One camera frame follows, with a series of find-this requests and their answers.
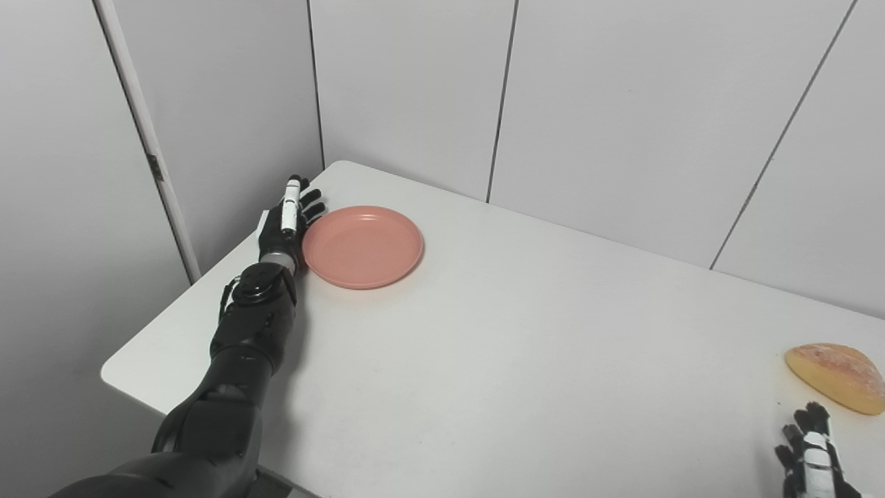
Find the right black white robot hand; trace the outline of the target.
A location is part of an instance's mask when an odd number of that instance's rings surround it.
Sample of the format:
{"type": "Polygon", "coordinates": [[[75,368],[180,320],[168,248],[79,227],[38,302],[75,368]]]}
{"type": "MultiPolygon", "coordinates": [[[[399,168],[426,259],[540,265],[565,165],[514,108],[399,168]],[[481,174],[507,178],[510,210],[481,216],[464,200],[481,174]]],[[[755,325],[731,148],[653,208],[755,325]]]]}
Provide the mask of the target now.
{"type": "Polygon", "coordinates": [[[822,404],[810,401],[794,411],[794,422],[781,432],[786,443],[774,453],[783,466],[783,497],[864,496],[845,479],[830,414],[822,404]]]}

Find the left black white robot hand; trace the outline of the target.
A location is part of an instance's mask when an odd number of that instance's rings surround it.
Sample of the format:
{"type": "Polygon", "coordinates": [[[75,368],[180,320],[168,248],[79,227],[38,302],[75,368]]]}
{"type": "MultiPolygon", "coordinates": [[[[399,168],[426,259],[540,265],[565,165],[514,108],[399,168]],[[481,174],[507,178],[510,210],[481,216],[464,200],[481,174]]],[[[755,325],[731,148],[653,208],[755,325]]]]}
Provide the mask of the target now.
{"type": "Polygon", "coordinates": [[[322,192],[310,186],[307,178],[294,174],[288,179],[283,196],[259,224],[259,261],[274,262],[294,275],[304,269],[303,242],[307,230],[326,212],[322,192]]]}

